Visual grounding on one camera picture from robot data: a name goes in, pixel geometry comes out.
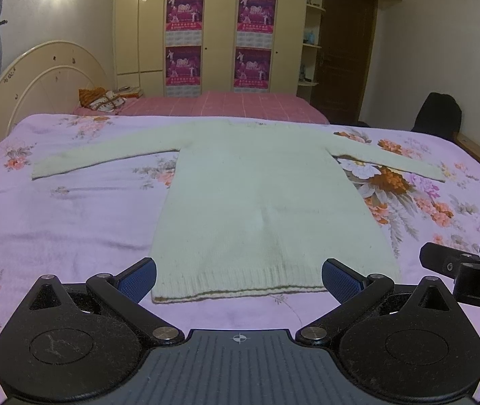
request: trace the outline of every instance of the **brown wooden door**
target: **brown wooden door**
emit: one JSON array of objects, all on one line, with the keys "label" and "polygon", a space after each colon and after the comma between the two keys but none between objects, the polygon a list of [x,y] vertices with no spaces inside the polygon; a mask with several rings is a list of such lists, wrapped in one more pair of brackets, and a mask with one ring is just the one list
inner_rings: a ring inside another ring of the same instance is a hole
[{"label": "brown wooden door", "polygon": [[368,78],[376,0],[323,0],[319,50],[311,104],[330,123],[358,120]]}]

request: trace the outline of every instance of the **metal screw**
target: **metal screw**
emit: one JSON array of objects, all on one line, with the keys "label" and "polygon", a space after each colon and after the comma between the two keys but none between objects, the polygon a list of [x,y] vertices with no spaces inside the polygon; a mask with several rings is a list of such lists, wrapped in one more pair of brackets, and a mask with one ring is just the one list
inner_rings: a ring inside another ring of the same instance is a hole
[{"label": "metal screw", "polygon": [[308,326],[302,329],[300,335],[311,341],[318,341],[326,336],[326,331],[322,327]]},{"label": "metal screw", "polygon": [[176,338],[180,334],[180,331],[176,329],[176,327],[158,327],[156,330],[153,331],[153,336],[155,336],[158,340],[162,341],[170,341]]}]

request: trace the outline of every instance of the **pink bedspread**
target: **pink bedspread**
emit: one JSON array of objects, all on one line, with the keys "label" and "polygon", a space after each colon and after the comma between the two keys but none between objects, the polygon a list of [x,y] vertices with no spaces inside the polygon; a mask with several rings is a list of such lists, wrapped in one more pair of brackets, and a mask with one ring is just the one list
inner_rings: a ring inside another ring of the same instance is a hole
[{"label": "pink bedspread", "polygon": [[[218,93],[209,91],[198,98],[127,99],[117,115],[166,115],[186,117],[250,117],[298,123],[327,124],[328,120],[304,99],[291,94]],[[73,114],[103,115],[87,108]]]},{"label": "pink bedspread", "polygon": [[[69,148],[186,120],[204,119],[34,115],[0,144],[0,331],[40,275],[84,282],[98,272],[116,274],[145,257],[173,181],[176,155],[120,160],[37,181],[30,180],[32,165]],[[443,169],[447,182],[437,184],[341,160],[392,244],[403,283],[417,284],[429,273],[418,260],[425,242],[478,251],[480,165],[457,146],[409,132],[321,129]],[[452,281],[445,282],[452,287]],[[328,293],[309,293],[168,305],[154,305],[147,296],[142,305],[185,333],[191,328],[288,328],[294,335],[337,302]],[[463,308],[480,334],[480,308]],[[0,402],[3,398],[0,389]]]}]

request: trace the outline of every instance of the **purple bed sheet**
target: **purple bed sheet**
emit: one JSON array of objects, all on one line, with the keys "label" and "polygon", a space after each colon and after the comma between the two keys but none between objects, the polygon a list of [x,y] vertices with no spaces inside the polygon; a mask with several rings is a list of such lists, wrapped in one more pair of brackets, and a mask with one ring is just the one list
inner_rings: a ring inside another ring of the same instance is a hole
[{"label": "purple bed sheet", "polygon": [[[147,256],[173,181],[176,154],[119,160],[38,181],[31,181],[32,165],[73,147],[188,120],[206,118],[34,115],[0,144],[0,331],[40,275],[83,282],[98,272],[116,274]],[[443,170],[444,184],[340,160],[392,245],[402,283],[417,284],[429,273],[418,260],[426,242],[478,253],[480,165],[457,146],[410,132],[305,126]],[[452,281],[444,280],[452,288]],[[286,328],[294,335],[338,303],[328,293],[305,293],[158,305],[147,296],[141,304],[185,333],[192,328]],[[480,308],[463,308],[480,335]],[[0,403],[4,397],[0,388]]]}]

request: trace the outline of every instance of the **poster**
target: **poster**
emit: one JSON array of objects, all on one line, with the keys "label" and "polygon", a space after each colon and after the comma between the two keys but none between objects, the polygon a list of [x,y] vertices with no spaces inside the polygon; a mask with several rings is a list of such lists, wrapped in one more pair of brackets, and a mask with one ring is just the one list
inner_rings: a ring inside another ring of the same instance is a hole
[{"label": "poster", "polygon": [[276,0],[240,0],[236,45],[272,48]]},{"label": "poster", "polygon": [[200,95],[200,46],[166,47],[167,97]]},{"label": "poster", "polygon": [[234,64],[235,93],[264,93],[270,80],[271,50],[236,48]]},{"label": "poster", "polygon": [[167,0],[165,45],[200,46],[204,0]]}]

